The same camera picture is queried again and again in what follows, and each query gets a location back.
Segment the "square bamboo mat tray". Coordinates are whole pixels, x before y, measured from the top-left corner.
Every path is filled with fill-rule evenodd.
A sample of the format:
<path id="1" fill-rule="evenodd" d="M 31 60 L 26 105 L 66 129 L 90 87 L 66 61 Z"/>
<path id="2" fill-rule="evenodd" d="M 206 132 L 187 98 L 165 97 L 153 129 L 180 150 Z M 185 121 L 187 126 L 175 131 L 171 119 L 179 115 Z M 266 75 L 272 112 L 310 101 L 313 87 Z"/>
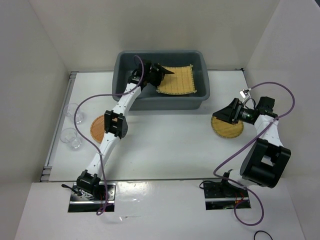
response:
<path id="1" fill-rule="evenodd" d="M 164 68 L 173 74 L 166 74 L 156 91 L 165 95 L 188 95 L 197 92 L 193 76 L 193 65 Z"/>

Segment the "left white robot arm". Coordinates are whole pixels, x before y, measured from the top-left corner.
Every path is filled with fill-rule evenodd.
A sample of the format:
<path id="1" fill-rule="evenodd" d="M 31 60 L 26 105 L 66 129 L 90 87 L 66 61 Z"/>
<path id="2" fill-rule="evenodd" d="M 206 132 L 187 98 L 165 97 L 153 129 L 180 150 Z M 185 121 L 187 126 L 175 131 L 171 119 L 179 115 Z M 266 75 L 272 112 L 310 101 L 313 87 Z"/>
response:
<path id="1" fill-rule="evenodd" d="M 104 134 L 100 146 L 94 146 L 97 153 L 88 167 L 76 180 L 76 187 L 88 200 L 94 200 L 108 192 L 108 188 L 100 188 L 101 179 L 105 179 L 104 167 L 116 144 L 126 136 L 128 124 L 126 116 L 136 98 L 141 94 L 147 84 L 158 87 L 166 75 L 173 72 L 158 63 L 140 62 L 132 74 L 128 77 L 127 85 L 123 93 L 117 93 L 120 97 L 117 105 L 104 113 Z"/>

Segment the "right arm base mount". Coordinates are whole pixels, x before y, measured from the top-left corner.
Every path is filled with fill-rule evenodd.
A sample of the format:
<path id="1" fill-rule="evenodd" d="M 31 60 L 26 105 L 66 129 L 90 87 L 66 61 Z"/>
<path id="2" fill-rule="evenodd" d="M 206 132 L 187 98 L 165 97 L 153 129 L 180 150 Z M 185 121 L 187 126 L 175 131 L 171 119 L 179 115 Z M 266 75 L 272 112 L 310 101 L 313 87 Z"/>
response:
<path id="1" fill-rule="evenodd" d="M 251 204 L 247 190 L 233 186 L 225 180 L 204 180 L 199 184 L 203 190 L 205 208 L 209 210 L 250 209 Z"/>

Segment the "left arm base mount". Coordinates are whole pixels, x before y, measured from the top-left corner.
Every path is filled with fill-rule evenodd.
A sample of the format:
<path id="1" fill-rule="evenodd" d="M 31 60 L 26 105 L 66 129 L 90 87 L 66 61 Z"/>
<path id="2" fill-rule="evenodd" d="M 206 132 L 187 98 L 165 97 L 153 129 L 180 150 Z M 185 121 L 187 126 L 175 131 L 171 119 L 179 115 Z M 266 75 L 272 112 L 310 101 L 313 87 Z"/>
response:
<path id="1" fill-rule="evenodd" d="M 105 204 L 105 186 L 101 182 L 98 186 L 98 193 L 96 196 L 92 194 L 85 193 L 77 188 L 74 182 L 72 186 L 66 184 L 61 184 L 62 188 L 71 190 L 68 212 L 69 213 L 93 213 L 97 212 Z M 107 184 L 107 194 L 108 194 L 108 206 L 105 208 L 104 212 L 114 212 L 115 210 L 115 198 L 116 198 L 117 184 L 115 182 Z"/>

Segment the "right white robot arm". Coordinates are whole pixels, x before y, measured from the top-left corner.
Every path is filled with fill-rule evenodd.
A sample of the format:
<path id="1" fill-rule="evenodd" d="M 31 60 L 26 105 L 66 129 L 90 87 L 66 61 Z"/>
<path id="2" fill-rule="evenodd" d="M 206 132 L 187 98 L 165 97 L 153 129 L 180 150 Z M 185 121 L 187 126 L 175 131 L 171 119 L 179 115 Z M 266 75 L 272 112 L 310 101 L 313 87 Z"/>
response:
<path id="1" fill-rule="evenodd" d="M 273 113 L 275 100 L 263 96 L 255 109 L 246 109 L 237 98 L 226 107 L 212 114 L 214 119 L 235 125 L 239 121 L 254 125 L 257 139 L 253 141 L 239 170 L 225 174 L 219 184 L 220 193 L 231 196 L 240 186 L 257 185 L 274 188 L 279 182 L 291 157 L 291 150 L 285 148 L 278 133 L 278 115 Z"/>

